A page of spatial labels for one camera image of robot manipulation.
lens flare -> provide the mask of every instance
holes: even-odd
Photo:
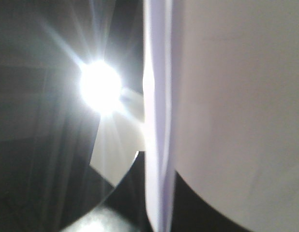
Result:
[[[85,102],[103,115],[112,113],[120,103],[120,76],[103,61],[81,69],[81,94]]]

